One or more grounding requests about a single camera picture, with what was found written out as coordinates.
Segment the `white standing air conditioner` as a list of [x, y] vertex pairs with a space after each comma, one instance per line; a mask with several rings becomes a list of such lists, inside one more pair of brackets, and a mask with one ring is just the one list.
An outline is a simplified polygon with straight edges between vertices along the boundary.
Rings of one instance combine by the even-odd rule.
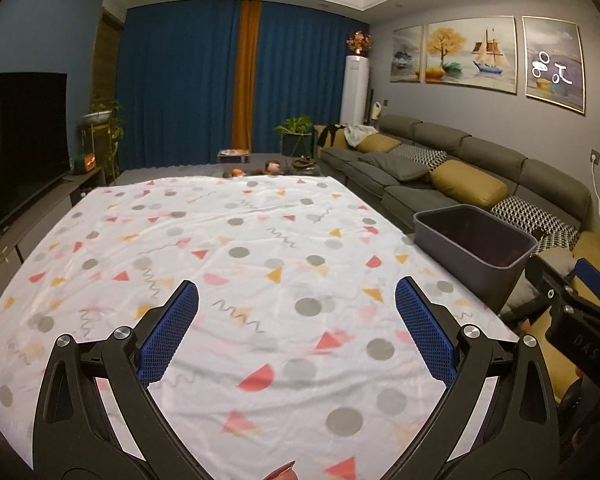
[[348, 55], [344, 66], [340, 122], [358, 125], [364, 122], [370, 62], [365, 56]]

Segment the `far patterned cushion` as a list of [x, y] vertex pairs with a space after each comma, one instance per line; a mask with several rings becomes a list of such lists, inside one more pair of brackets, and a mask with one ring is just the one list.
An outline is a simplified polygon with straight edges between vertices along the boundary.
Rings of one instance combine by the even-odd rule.
[[430, 171], [444, 164], [448, 160], [445, 151], [430, 150], [417, 145], [400, 144], [389, 152], [390, 155], [402, 156], [426, 166]]

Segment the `flower ornament on conditioner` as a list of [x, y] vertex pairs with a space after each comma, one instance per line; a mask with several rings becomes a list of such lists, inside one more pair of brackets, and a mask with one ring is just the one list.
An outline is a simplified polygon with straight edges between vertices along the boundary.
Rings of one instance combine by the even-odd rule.
[[367, 32], [357, 30], [350, 33], [346, 45], [350, 55], [367, 56], [372, 47], [372, 38], [370, 38], [370, 34]]

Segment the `mustard cushion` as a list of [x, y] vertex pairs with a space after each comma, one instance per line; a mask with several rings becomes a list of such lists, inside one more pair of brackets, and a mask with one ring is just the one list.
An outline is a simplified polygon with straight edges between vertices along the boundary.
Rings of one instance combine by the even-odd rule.
[[459, 203], [490, 209], [508, 196], [507, 185], [458, 160], [447, 160], [430, 174], [432, 185]]

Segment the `grey cushion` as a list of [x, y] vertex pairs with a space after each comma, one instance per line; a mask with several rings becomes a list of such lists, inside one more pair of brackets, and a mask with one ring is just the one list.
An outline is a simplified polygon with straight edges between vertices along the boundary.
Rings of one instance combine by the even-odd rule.
[[399, 182], [416, 181], [429, 174], [427, 166], [401, 155], [366, 153], [360, 157], [360, 161], [385, 171]]

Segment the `potted green plant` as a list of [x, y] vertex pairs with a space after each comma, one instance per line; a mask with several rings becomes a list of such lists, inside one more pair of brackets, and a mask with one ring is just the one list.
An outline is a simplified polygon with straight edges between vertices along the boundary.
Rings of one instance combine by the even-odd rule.
[[286, 157], [307, 157], [313, 153], [313, 122], [301, 115], [285, 119], [274, 128], [279, 136], [280, 152]]

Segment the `patterned white tablecloth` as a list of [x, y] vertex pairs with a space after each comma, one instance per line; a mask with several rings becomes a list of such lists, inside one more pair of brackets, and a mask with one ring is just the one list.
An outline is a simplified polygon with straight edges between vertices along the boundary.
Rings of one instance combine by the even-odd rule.
[[329, 178], [172, 178], [99, 188], [55, 220], [0, 298], [0, 429], [31, 455], [50, 350], [134, 325], [181, 282], [193, 325], [149, 388], [213, 477], [377, 479], [443, 392], [394, 305], [411, 276], [462, 324], [509, 329]]

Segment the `blue curtain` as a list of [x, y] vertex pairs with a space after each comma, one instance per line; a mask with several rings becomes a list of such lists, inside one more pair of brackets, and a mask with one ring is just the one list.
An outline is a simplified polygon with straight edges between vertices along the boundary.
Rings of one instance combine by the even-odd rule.
[[370, 26], [256, 0], [189, 0], [126, 14], [117, 73], [124, 169], [215, 162], [223, 148], [275, 153], [275, 127], [340, 115], [347, 41]]

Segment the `white cloth on sofa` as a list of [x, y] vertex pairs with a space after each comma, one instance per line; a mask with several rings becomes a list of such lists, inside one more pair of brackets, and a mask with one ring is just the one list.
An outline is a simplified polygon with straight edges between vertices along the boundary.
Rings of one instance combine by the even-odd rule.
[[378, 133], [373, 126], [366, 125], [345, 125], [344, 138], [351, 148], [357, 148], [366, 138]]

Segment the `orange curtain strip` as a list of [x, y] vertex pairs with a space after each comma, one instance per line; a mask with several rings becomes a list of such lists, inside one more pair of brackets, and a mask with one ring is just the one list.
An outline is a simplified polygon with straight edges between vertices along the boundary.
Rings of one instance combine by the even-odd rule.
[[262, 2], [244, 0], [240, 4], [236, 44], [232, 147], [252, 151], [254, 89]]

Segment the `plant on stand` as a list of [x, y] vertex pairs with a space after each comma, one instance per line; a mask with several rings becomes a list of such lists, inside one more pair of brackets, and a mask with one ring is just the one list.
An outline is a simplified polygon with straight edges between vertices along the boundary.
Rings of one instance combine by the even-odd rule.
[[80, 131], [84, 153], [95, 156], [96, 165], [104, 170], [107, 184], [120, 174], [119, 148], [124, 136], [122, 106], [117, 100], [98, 100], [81, 117]]

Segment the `dark grey trash bin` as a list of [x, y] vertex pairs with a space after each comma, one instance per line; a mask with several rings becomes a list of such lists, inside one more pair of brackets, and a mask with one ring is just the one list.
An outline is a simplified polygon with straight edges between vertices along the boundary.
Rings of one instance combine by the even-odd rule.
[[491, 311], [500, 313], [538, 242], [471, 205], [414, 214], [414, 241]]

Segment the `middle sailboat painting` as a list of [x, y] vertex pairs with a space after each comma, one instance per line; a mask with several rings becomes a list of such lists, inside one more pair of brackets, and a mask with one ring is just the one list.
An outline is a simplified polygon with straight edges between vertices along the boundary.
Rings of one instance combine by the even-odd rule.
[[424, 47], [424, 81], [428, 84], [517, 93], [517, 29], [513, 15], [429, 23]]

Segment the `wall socket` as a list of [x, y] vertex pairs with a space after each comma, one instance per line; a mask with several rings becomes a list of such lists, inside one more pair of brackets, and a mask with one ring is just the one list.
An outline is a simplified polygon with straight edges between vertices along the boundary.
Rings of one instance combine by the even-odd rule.
[[598, 165], [600, 163], [600, 153], [596, 150], [591, 150], [590, 161], [593, 165]]

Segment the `right framed painting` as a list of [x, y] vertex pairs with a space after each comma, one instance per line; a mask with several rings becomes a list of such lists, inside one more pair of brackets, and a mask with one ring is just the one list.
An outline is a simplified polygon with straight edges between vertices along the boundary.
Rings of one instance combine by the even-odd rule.
[[576, 23], [524, 16], [524, 94], [585, 114], [585, 69]]

